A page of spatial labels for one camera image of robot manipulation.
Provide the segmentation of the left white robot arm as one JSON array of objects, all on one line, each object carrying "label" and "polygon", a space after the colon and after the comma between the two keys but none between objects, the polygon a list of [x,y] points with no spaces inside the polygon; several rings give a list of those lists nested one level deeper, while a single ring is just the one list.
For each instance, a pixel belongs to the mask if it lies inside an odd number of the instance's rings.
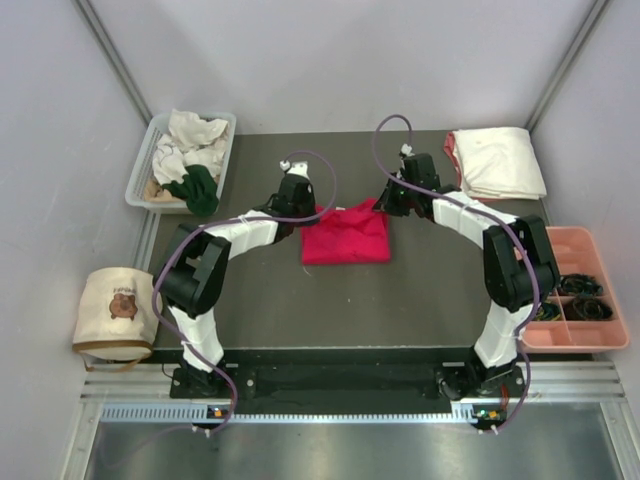
[{"label": "left white robot arm", "polygon": [[230,260],[252,249],[276,244],[291,235],[302,218],[304,226],[318,222],[311,181],[301,173],[286,173],[266,204],[211,226],[195,236],[176,259],[167,259],[165,275],[154,286],[176,322],[186,364],[195,369],[192,384],[205,396],[226,387],[227,374],[217,366],[224,356],[217,336],[214,307],[221,295]]}]

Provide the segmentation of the red t-shirt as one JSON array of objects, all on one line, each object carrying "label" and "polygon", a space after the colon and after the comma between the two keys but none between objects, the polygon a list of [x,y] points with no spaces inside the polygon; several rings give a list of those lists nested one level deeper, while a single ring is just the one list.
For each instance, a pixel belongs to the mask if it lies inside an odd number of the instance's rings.
[{"label": "red t-shirt", "polygon": [[378,264],[391,260],[388,216],[373,209],[376,200],[336,208],[301,229],[304,266]]}]

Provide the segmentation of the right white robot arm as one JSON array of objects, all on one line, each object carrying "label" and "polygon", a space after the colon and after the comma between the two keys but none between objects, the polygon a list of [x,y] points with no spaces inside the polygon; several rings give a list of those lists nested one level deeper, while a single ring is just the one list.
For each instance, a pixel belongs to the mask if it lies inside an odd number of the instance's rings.
[{"label": "right white robot arm", "polygon": [[545,222],[517,217],[443,187],[432,156],[402,146],[401,166],[388,182],[376,211],[403,217],[412,213],[466,238],[482,251],[484,285],[491,300],[485,325],[473,346],[477,364],[467,370],[469,388],[487,396],[504,380],[502,367],[517,356],[518,341],[540,304],[556,288],[559,269]]}]

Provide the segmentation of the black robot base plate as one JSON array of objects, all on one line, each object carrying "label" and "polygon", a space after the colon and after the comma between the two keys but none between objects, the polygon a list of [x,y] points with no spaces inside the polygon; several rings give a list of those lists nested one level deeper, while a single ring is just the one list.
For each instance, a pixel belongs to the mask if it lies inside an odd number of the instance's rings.
[{"label": "black robot base plate", "polygon": [[219,367],[181,361],[171,398],[227,400],[232,381],[237,413],[445,413],[453,400],[502,404],[524,389],[520,367],[483,373],[469,348],[230,349]]}]

